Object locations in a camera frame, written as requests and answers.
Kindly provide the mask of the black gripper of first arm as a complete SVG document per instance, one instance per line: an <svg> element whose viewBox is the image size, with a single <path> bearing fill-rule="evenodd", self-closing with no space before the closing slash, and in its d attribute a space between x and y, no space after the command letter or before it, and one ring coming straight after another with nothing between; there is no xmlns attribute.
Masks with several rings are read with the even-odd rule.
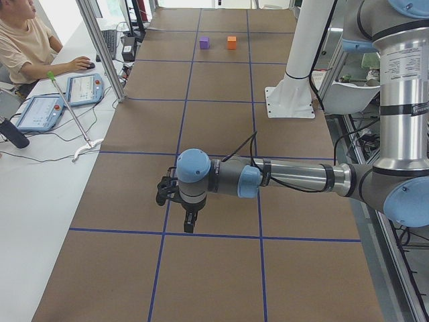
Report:
<svg viewBox="0 0 429 322"><path fill-rule="evenodd" d="M172 176L172 171L175 170L175 166L168 168L167 173L161 178L161 181L157 184L156 203L159 206L164 206L166 201L172 201L173 203L182 203L182 197L180 196L178 178ZM184 232L193 233L195 223L197 220L196 211L187 211L184 218Z"/></svg>

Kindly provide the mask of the person right hand on mouse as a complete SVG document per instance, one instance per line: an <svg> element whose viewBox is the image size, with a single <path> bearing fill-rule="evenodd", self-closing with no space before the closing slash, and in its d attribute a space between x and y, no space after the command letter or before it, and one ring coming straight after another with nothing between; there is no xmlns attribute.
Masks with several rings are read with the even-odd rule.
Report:
<svg viewBox="0 0 429 322"><path fill-rule="evenodd" d="M71 71L79 71L79 70L86 70L86 66L88 66L90 59L86 56L81 56L78 58L75 58L70 62L70 70Z"/></svg>

